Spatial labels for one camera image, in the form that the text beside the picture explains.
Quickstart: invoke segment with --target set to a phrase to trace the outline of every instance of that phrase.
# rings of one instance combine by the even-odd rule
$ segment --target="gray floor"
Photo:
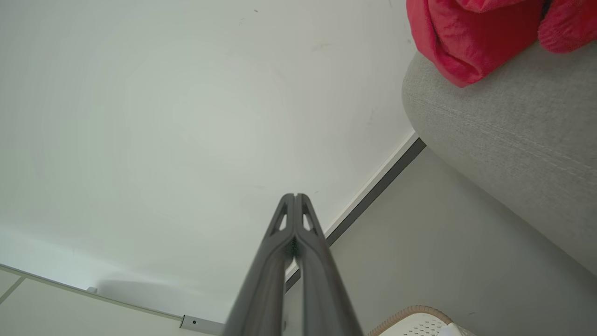
[[[331,250],[364,333],[423,304],[478,336],[597,334],[597,279],[428,148]]]

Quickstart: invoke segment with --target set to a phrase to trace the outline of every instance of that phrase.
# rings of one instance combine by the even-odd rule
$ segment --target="gray sofa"
[[[417,54],[402,100],[438,156],[597,276],[597,43],[535,44],[465,88]]]

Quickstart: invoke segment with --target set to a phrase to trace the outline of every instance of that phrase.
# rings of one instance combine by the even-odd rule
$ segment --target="red garment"
[[[597,38],[597,0],[407,0],[418,50],[459,87],[475,83],[537,40],[567,52]]]

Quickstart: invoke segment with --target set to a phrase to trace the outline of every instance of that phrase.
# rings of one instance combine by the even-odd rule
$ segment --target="red cloth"
[[[418,50],[459,87],[473,84],[520,53],[537,36],[555,52],[597,38],[597,0],[407,0]]]

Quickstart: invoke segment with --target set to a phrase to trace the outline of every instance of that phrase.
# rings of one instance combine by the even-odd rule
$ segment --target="brown woven trim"
[[[369,334],[367,334],[367,336],[379,336],[382,332],[388,330],[394,324],[404,320],[406,317],[411,316],[412,314],[417,313],[433,315],[438,319],[442,320],[442,322],[446,323],[447,325],[452,323],[452,320],[446,314],[442,313],[441,311],[435,308],[431,308],[428,306],[410,306],[390,316],[390,318],[388,318],[382,324],[370,331]]]

